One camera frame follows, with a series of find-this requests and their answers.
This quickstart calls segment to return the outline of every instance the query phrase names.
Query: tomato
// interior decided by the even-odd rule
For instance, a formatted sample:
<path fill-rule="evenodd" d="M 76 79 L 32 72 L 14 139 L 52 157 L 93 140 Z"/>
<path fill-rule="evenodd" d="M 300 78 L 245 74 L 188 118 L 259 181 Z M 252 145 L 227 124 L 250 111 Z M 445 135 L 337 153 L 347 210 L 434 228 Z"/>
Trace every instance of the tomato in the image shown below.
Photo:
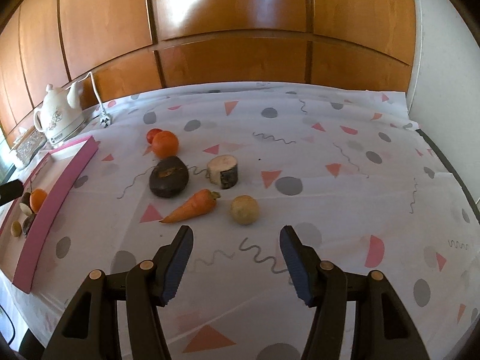
<path fill-rule="evenodd" d="M 155 135 L 152 141 L 152 151 L 158 158 L 163 159 L 177 155 L 179 141 L 177 136 L 170 131 L 162 131 Z"/>
<path fill-rule="evenodd" d="M 159 132 L 162 132 L 163 130 L 160 130 L 160 128 L 152 128 L 152 130 L 147 132 L 147 142 L 149 144 L 152 144 L 152 140 L 157 135 Z"/>

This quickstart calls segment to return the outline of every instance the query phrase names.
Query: pink tray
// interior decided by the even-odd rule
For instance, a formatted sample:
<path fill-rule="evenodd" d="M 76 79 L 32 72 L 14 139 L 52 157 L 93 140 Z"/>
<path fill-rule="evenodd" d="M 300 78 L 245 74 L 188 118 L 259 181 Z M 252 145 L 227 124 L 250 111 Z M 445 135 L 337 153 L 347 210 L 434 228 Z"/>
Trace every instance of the pink tray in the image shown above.
<path fill-rule="evenodd" d="M 11 235 L 12 222 L 19 220 L 22 223 L 26 215 L 20 210 L 20 199 L 10 206 L 0 226 L 0 269 L 23 292 L 30 293 L 38 258 L 57 212 L 97 150 L 98 143 L 93 137 L 73 140 L 49 151 L 35 167 L 23 183 L 25 191 L 31 186 L 33 189 L 42 188 L 49 194 L 27 237 Z"/>

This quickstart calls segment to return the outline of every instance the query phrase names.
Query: kettle handle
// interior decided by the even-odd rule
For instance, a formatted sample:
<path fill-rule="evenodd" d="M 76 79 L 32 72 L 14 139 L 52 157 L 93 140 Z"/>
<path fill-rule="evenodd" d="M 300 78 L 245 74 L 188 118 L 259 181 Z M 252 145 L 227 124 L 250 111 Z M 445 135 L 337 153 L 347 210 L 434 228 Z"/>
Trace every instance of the kettle handle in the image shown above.
<path fill-rule="evenodd" d="M 40 122 L 40 119 L 38 117 L 38 113 L 42 110 L 42 107 L 35 108 L 33 111 L 33 125 L 35 128 L 38 130 L 38 132 L 45 132 L 45 130 L 42 128 L 42 123 Z"/>

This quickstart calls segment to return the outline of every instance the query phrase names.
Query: carrot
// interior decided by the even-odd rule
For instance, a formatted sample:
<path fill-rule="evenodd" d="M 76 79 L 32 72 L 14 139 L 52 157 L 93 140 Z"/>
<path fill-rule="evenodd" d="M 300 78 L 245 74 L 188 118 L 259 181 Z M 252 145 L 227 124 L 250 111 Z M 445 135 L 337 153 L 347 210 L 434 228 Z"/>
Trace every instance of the carrot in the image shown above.
<path fill-rule="evenodd" d="M 186 219 L 195 218 L 208 214 L 217 205 L 217 200 L 220 197 L 218 192 L 211 192 L 209 190 L 200 190 L 189 198 L 179 208 L 174 209 L 169 215 L 167 215 L 161 223 L 175 223 L 184 221 Z"/>

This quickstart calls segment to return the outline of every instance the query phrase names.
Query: kettle lid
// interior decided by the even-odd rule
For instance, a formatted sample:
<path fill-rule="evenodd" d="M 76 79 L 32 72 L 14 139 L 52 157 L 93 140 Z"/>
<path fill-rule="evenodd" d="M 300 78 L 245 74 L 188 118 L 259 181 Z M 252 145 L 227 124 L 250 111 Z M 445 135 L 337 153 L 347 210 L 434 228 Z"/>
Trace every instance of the kettle lid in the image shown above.
<path fill-rule="evenodd" d="M 45 98 L 43 99 L 43 101 L 45 101 L 49 98 L 53 98 L 56 95 L 58 95 L 59 93 L 63 92 L 62 88 L 55 88 L 52 84 L 48 84 L 46 86 L 45 90 L 46 90 L 46 95 L 45 95 Z"/>

